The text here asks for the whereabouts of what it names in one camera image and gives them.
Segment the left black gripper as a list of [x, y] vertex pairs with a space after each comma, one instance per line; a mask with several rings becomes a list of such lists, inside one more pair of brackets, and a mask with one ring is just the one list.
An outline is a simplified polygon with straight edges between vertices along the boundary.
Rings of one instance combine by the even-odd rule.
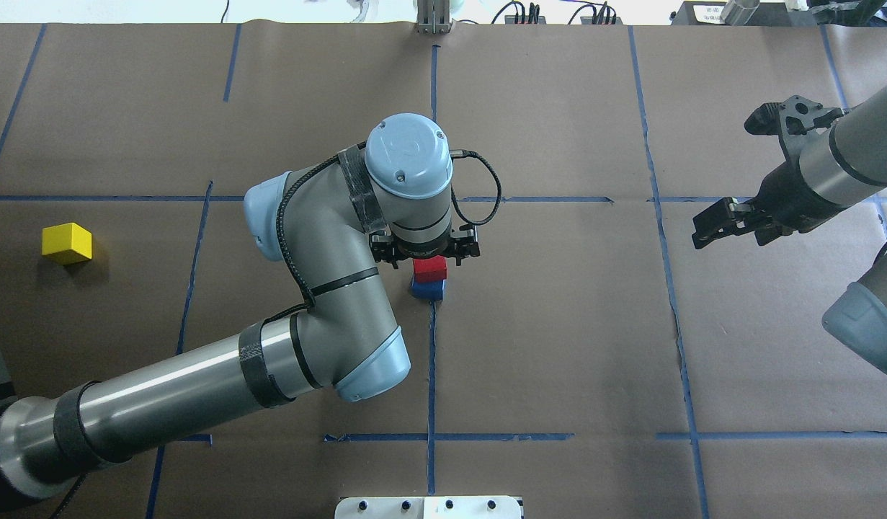
[[466, 257], [481, 256], [477, 229], [477, 226], [460, 226], [421, 243], [380, 231], [371, 233], [368, 241], [374, 262], [391, 264], [394, 270], [399, 269], [399, 262], [406, 259], [426, 259], [437, 255], [454, 259], [455, 264], [461, 266]]

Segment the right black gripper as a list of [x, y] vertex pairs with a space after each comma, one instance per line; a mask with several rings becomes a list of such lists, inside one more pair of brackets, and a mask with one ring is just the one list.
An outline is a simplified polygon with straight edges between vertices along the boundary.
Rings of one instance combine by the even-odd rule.
[[691, 239], [700, 250], [718, 239], [754, 231], [763, 247], [793, 232], [808, 233], [836, 214], [835, 203], [816, 194], [798, 167], [783, 162], [764, 177], [755, 197], [720, 198], [693, 216]]

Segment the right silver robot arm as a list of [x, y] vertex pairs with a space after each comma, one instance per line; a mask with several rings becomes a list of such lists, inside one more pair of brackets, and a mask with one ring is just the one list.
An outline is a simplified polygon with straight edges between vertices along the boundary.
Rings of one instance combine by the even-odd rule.
[[763, 102], [744, 129], [776, 138], [782, 160], [752, 196], [719, 198], [693, 216], [694, 249], [741, 234], [763, 247], [831, 226], [846, 213], [872, 213], [864, 239], [841, 239], [874, 249], [862, 274], [823, 311], [821, 327], [887, 376], [887, 216], [878, 209], [887, 190], [887, 82], [848, 108], [799, 94]]

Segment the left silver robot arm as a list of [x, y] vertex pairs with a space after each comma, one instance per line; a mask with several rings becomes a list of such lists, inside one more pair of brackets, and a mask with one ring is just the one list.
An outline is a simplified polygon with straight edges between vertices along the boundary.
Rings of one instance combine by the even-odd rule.
[[439, 126], [397, 114], [367, 141], [250, 188], [249, 232], [299, 294], [241, 332], [54, 399], [0, 410], [0, 513], [71, 497], [88, 473], [127, 463], [325, 386], [356, 402], [401, 382], [410, 361], [378, 263], [479, 254], [452, 189]]

